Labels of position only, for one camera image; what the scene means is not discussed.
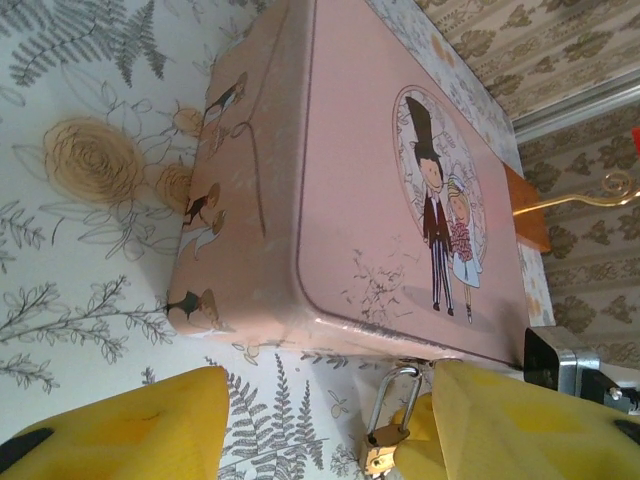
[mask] small padlock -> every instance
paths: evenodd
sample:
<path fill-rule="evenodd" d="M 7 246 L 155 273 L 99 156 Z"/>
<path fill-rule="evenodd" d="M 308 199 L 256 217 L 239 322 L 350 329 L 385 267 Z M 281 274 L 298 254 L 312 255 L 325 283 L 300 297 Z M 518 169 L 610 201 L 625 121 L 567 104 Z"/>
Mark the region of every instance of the small padlock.
<path fill-rule="evenodd" d="M 400 375 L 411 375 L 415 378 L 413 388 L 411 389 L 411 396 L 407 403 L 407 410 L 402 418 L 402 424 L 391 424 L 376 428 L 387 388 L 391 381 Z M 376 403 L 373 406 L 369 427 L 367 428 L 367 433 L 364 435 L 362 452 L 360 454 L 360 468 L 365 475 L 370 475 L 374 478 L 381 477 L 395 466 L 393 454 L 398 444 L 409 436 L 407 425 L 411 418 L 413 407 L 418 399 L 421 386 L 422 373 L 416 367 L 406 366 L 396 368 L 389 372 L 382 380 L 382 384 L 378 390 L 378 396 L 376 397 Z"/>

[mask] beige damask wallpaper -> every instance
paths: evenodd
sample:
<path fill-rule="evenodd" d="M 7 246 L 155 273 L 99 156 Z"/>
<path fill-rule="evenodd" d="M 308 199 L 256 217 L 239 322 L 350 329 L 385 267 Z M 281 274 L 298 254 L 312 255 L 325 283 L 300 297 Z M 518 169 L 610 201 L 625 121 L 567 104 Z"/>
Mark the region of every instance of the beige damask wallpaper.
<path fill-rule="evenodd" d="M 638 0 L 416 0 L 512 119 L 640 67 Z"/>
<path fill-rule="evenodd" d="M 636 126 L 640 102 L 525 143 L 525 177 L 542 198 L 607 195 L 607 173 L 640 179 Z M 565 203 L 547 209 L 546 221 L 552 251 L 544 265 L 557 324 L 606 360 L 640 368 L 640 201 L 607 209 Z"/>

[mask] cartoon bride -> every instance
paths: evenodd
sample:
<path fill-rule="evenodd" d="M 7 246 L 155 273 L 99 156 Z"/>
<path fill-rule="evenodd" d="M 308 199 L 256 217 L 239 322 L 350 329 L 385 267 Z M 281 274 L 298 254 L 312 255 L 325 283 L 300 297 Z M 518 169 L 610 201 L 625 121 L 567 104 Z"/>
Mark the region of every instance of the cartoon bride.
<path fill-rule="evenodd" d="M 450 175 L 447 183 L 449 210 L 454 218 L 451 231 L 453 274 L 464 284 L 467 318 L 471 323 L 471 287 L 480 287 L 479 274 L 482 265 L 478 259 L 475 242 L 475 224 L 469 196 L 464 183 L 456 175 Z"/>

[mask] padlock shackle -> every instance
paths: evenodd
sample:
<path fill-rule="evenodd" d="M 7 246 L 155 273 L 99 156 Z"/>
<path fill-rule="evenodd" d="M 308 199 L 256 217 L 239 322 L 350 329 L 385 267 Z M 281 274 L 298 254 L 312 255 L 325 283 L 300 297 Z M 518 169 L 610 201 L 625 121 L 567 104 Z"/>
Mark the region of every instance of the padlock shackle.
<path fill-rule="evenodd" d="M 373 434 L 378 425 L 380 411 L 382 410 L 382 402 L 384 400 L 385 393 L 387 393 L 387 388 L 389 388 L 389 384 L 392 380 L 401 375 L 411 375 L 415 379 L 415 381 L 413 382 L 413 388 L 411 389 L 411 396 L 409 397 L 409 401 L 407 402 L 407 409 L 404 412 L 404 417 L 402 417 L 402 424 L 400 425 L 400 432 L 404 433 L 407 430 L 409 419 L 411 418 L 411 414 L 413 413 L 413 407 L 415 407 L 416 400 L 418 399 L 418 393 L 420 392 L 420 387 L 422 386 L 422 374 L 420 373 L 420 370 L 418 370 L 416 367 L 411 366 L 396 368 L 387 373 L 387 375 L 382 379 L 382 383 L 380 384 L 380 388 L 378 389 L 376 403 L 373 405 L 371 420 L 369 420 L 367 437 L 370 437 Z"/>

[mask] black top hat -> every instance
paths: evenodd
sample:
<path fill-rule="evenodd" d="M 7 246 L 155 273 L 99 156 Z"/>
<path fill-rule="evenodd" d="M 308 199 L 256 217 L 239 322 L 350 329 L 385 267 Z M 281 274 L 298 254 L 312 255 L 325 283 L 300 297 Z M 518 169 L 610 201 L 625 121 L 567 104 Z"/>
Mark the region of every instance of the black top hat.
<path fill-rule="evenodd" d="M 431 135 L 431 115 L 429 111 L 417 100 L 405 97 L 409 114 L 413 121 L 413 129 L 416 132 L 418 141 L 414 146 L 414 151 L 418 161 L 420 158 L 438 159 L 438 155 L 433 148 L 433 137 Z"/>

